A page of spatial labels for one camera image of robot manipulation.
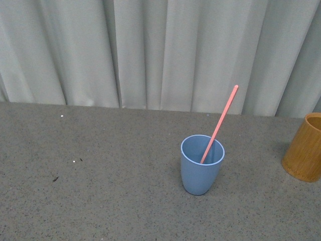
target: cup rim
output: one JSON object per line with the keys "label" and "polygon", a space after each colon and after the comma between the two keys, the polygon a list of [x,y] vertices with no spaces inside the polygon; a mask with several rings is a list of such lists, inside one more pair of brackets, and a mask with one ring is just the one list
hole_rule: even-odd
{"label": "cup rim", "polygon": [[318,129],[318,128],[316,128],[315,126],[311,125],[311,123],[308,121],[309,118],[314,118],[314,117],[316,117],[316,118],[321,118],[321,113],[319,113],[319,112],[309,113],[309,114],[307,114],[307,115],[304,117],[304,120],[305,120],[305,122],[306,122],[310,127],[312,127],[313,129],[315,129],[315,130],[317,130],[318,132],[321,133],[321,130],[320,130],[320,129]]}
{"label": "cup rim", "polygon": [[196,164],[196,165],[200,165],[200,166],[213,166],[213,165],[216,165],[216,164],[218,164],[218,163],[220,163],[223,159],[224,159],[224,157],[225,157],[225,150],[224,150],[224,147],[223,147],[223,145],[218,141],[218,140],[214,140],[216,143],[218,143],[220,146],[221,146],[221,148],[222,148],[222,150],[223,150],[223,155],[222,155],[222,157],[221,157],[221,159],[220,160],[218,160],[217,162],[214,162],[214,163],[211,163],[211,164],[201,164],[201,163],[198,163],[198,162],[194,162],[193,160],[191,160],[190,158],[188,158],[186,155],[185,155],[185,153],[183,152],[183,144],[184,144],[184,142],[187,140],[187,139],[189,139],[189,138],[191,138],[191,137],[195,137],[195,136],[198,136],[198,137],[208,137],[209,139],[211,138],[211,137],[209,137],[209,136],[207,136],[207,135],[191,135],[191,136],[189,136],[189,137],[186,137],[183,141],[182,141],[182,143],[181,143],[181,153],[184,155],[184,157],[187,159],[187,160],[189,160],[190,162],[192,162],[192,163],[194,163],[194,164]]}

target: drinking straw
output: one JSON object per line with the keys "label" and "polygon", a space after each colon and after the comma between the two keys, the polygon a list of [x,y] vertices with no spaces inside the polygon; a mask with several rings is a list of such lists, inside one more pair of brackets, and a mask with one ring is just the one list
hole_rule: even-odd
{"label": "drinking straw", "polygon": [[215,130],[214,130],[214,132],[213,132],[213,134],[212,134],[212,137],[211,137],[211,139],[210,139],[210,142],[209,142],[209,144],[208,144],[207,147],[206,147],[205,153],[204,153],[204,155],[203,155],[203,157],[202,157],[202,160],[201,160],[201,164],[203,164],[203,162],[205,161],[205,159],[206,159],[206,157],[207,157],[207,154],[208,154],[208,152],[209,152],[209,150],[210,150],[210,148],[211,148],[211,146],[212,146],[212,144],[213,144],[213,141],[215,140],[215,137],[216,137],[216,135],[217,135],[217,132],[219,131],[219,129],[220,129],[220,127],[221,127],[221,124],[222,124],[222,122],[223,122],[223,120],[224,120],[224,118],[225,118],[225,116],[226,116],[226,113],[227,113],[227,111],[229,110],[229,108],[230,108],[230,106],[231,106],[231,104],[232,104],[232,101],[233,101],[233,99],[234,99],[234,97],[235,97],[235,95],[236,95],[236,92],[237,92],[238,88],[239,88],[239,86],[238,86],[238,85],[235,85],[234,88],[233,88],[233,90],[232,90],[232,93],[231,93],[231,95],[230,95],[230,98],[229,98],[229,100],[227,101],[226,106],[225,106],[225,108],[224,108],[224,110],[223,110],[223,113],[222,113],[222,115],[221,115],[221,117],[220,117],[220,119],[219,119],[219,122],[217,123],[217,125],[216,125],[216,127],[215,127]]}

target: bamboo cup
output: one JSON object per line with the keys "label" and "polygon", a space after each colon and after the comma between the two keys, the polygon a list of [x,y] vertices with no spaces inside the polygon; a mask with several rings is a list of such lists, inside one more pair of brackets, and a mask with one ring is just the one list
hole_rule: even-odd
{"label": "bamboo cup", "polygon": [[305,182],[316,182],[321,177],[321,113],[305,116],[283,157],[282,166]]}

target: speckled floor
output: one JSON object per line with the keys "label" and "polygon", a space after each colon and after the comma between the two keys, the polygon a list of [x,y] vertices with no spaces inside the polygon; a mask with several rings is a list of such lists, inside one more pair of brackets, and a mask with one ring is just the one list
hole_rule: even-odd
{"label": "speckled floor", "polygon": [[212,188],[180,144],[218,114],[0,103],[0,240],[321,240],[321,181],[281,159],[302,120],[228,115]]}

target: gray curtain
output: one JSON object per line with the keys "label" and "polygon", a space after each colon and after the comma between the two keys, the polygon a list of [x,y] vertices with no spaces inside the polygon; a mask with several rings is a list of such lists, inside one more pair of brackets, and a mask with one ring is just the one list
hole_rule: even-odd
{"label": "gray curtain", "polygon": [[2,0],[0,101],[321,112],[320,0]]}

